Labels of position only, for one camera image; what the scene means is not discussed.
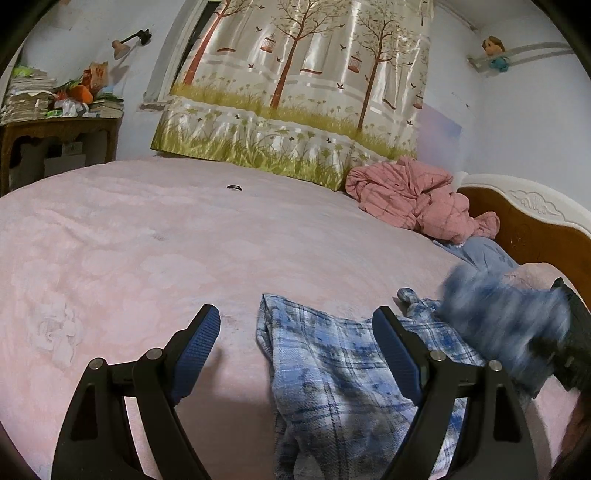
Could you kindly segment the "light blue pillow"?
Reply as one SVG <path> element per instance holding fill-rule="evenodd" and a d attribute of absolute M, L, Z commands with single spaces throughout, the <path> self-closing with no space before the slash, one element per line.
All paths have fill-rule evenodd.
<path fill-rule="evenodd" d="M 438 240 L 433 243 L 480 271 L 504 275 L 519 267 L 499 244 L 489 238 L 470 237 L 461 245 Z"/>

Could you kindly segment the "stack of papers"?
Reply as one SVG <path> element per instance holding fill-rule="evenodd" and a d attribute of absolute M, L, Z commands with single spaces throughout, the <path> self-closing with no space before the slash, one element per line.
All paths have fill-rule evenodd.
<path fill-rule="evenodd" d="M 39 120 L 55 101 L 56 79 L 26 66 L 13 69 L 1 108 L 1 123 Z"/>

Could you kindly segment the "black folded jacket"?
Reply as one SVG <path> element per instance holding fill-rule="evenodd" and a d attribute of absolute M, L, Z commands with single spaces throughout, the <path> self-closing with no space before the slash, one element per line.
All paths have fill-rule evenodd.
<path fill-rule="evenodd" d="M 560 290 L 568 301 L 569 329 L 561 343 L 544 338 L 530 341 L 530 351 L 552 366 L 554 376 L 565 390 L 590 389 L 590 311 L 580 297 L 557 278 L 552 289 Z"/>

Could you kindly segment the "wall shelf with doll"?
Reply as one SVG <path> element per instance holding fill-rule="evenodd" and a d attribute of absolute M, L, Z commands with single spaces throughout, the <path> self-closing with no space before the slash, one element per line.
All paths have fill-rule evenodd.
<path fill-rule="evenodd" d="M 573 49 L 567 43 L 539 42 L 513 48 L 507 48 L 496 36 L 486 37 L 481 48 L 481 56 L 468 56 L 469 65 L 478 73 L 504 73 L 511 66 L 522 65 L 537 60 L 571 55 Z"/>

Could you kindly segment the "wall mounted lamp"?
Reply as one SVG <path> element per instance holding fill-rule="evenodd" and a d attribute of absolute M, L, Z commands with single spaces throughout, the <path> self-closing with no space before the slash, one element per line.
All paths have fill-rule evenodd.
<path fill-rule="evenodd" d="M 138 30 L 136 33 L 127 36 L 122 40 L 113 40 L 111 47 L 113 49 L 113 58 L 115 60 L 123 59 L 131 50 L 130 42 L 136 39 L 140 45 L 146 45 L 151 41 L 152 34 L 149 29 Z"/>

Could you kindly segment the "pink crumpled quilt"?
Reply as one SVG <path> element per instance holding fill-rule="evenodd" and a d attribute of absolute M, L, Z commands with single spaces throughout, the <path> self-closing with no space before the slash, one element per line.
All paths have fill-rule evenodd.
<path fill-rule="evenodd" d="M 493 211 L 473 217 L 470 200 L 453 188 L 453 175 L 408 156 L 359 166 L 346 177 L 346 193 L 366 213 L 394 227 L 461 245 L 471 237 L 493 239 L 500 219 Z"/>

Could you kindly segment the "pink pillow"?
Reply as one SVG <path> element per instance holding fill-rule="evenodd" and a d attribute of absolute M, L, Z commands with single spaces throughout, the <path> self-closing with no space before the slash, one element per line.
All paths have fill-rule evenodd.
<path fill-rule="evenodd" d="M 503 276 L 503 280 L 509 285 L 534 290 L 548 290 L 558 278 L 577 293 L 574 284 L 562 271 L 545 262 L 526 263 Z"/>

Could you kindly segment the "orange plush toy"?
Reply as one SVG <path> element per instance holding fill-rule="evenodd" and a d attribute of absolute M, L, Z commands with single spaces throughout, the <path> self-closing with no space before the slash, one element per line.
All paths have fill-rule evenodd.
<path fill-rule="evenodd" d="M 54 90 L 54 106 L 61 109 L 67 100 L 89 106 L 98 93 L 107 86 L 109 64 L 92 62 L 78 79 L 70 80 Z"/>

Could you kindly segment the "wooden white bed headboard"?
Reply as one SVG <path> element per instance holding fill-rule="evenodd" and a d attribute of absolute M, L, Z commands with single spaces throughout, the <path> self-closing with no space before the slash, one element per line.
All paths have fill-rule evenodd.
<path fill-rule="evenodd" d="M 519 177 L 460 172 L 454 188 L 474 217 L 498 215 L 496 242 L 518 263 L 545 262 L 564 273 L 590 301 L 590 212 L 566 195 Z"/>

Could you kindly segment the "tree print curtain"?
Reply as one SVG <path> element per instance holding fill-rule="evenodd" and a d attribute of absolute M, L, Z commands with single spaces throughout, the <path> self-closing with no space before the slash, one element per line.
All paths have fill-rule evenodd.
<path fill-rule="evenodd" d="M 338 190 L 417 149 L 430 1 L 222 1 L 184 60 L 155 151 Z"/>

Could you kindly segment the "blue plaid shirt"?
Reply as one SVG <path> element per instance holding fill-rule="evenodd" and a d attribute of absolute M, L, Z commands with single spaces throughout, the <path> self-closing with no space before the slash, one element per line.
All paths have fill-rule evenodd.
<path fill-rule="evenodd" d="M 438 300 L 398 292 L 402 327 L 451 361 L 498 361 L 518 400 L 535 398 L 552 367 L 538 345 L 561 346 L 571 325 L 563 289 L 528 289 L 456 267 Z M 394 378 L 370 320 L 349 320 L 263 295 L 256 340 L 270 363 L 278 479 L 377 479 L 417 414 Z"/>

